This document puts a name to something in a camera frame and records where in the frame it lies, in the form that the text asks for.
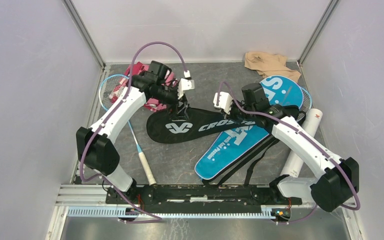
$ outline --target gray floor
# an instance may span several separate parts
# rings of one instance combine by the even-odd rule
[[[294,209],[299,219],[308,209]],[[168,218],[164,223],[122,224],[106,217],[68,217],[62,240],[349,240],[342,210],[318,209],[309,219],[276,226],[266,219]]]
[[[168,64],[177,76],[183,76],[181,64]],[[112,65],[109,76],[113,74],[123,74],[128,65]],[[296,62],[288,62],[287,67],[298,70]],[[260,82],[263,78],[255,71],[244,67],[243,62],[223,62],[223,63],[188,63],[187,67],[195,80],[195,90],[187,92],[190,105],[194,108],[201,108],[213,111],[213,97],[217,91],[219,82],[226,80],[230,83],[235,94],[242,96],[240,89],[246,84]],[[301,77],[298,84],[305,87],[304,78]],[[201,184],[200,178],[194,171],[195,164],[200,157],[208,150],[217,134],[202,137],[193,141],[179,144],[161,144],[152,141],[146,132],[146,121],[151,111],[140,109],[132,119],[131,124],[136,134],[137,140],[149,162],[154,177],[159,184]],[[323,143],[320,132],[315,138]],[[134,143],[129,127],[126,125],[121,131],[115,143],[117,151],[120,153],[120,164],[124,170],[132,176],[138,184],[146,184],[147,179],[139,161],[138,152]],[[290,150],[283,144],[274,145],[254,169],[254,174],[250,181],[251,184],[268,184],[278,177]],[[236,172],[226,183],[241,184],[244,182],[248,165]],[[85,170],[85,175],[93,174],[90,169]],[[311,177],[313,174],[304,165],[300,177]],[[100,184],[97,179],[92,184]]]

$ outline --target white racket grip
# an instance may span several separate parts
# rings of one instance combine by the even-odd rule
[[[319,128],[320,121],[322,120],[323,112],[316,108],[311,108],[306,114],[302,128],[310,136],[314,137],[317,128]],[[282,169],[280,175],[289,175],[294,178],[298,178],[301,169],[303,168],[304,161],[295,152],[290,151],[287,157],[286,163]]]
[[[157,184],[155,181],[154,175],[152,174],[150,165],[148,164],[147,158],[145,157],[144,152],[139,152],[139,159],[142,163],[143,170],[145,170],[146,178],[148,179],[149,185],[152,186]]]

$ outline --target pink bag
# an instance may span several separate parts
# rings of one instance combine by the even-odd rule
[[[127,70],[124,72],[124,75],[125,76],[129,76],[129,73],[130,73],[130,65],[128,66]],[[133,65],[133,75],[137,75],[143,71],[147,71],[149,68],[149,65],[146,65],[146,64],[143,64],[141,62],[137,62]],[[172,80],[175,79],[175,74],[173,72],[171,72],[165,79],[165,84],[166,85],[169,85]],[[125,87],[126,84],[128,82],[128,79],[126,78],[121,78],[120,79],[120,84],[117,85],[113,90],[112,92],[109,94],[109,98],[111,99],[111,102],[112,103],[115,103],[117,101],[117,99],[119,98],[119,96],[122,94],[122,87]],[[143,105],[145,108],[153,111],[153,112],[157,112],[157,111],[160,111],[160,110],[163,110],[163,109],[166,109],[166,105],[164,104],[161,104],[160,101],[158,101],[157,99],[154,99],[154,98],[151,98],[149,99],[144,105]]]

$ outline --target tan fabric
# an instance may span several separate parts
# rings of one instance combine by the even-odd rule
[[[297,83],[301,73],[287,68],[285,66],[287,60],[287,57],[279,54],[250,51],[245,54],[245,68],[256,70],[263,78],[280,75]]]

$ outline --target cable connector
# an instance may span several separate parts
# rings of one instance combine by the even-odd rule
[[[212,100],[212,102],[214,103],[214,108],[223,109],[223,111],[226,114],[230,114],[232,109],[232,100],[233,100],[232,96],[228,92],[221,91],[218,104],[217,104],[217,97],[218,97],[218,93],[216,92],[214,94],[214,99]]]
[[[185,91],[195,89],[195,81],[181,78],[178,82],[178,99],[181,99],[185,95]]]
[[[184,78],[187,80],[192,80],[191,73],[189,70],[183,72]]]

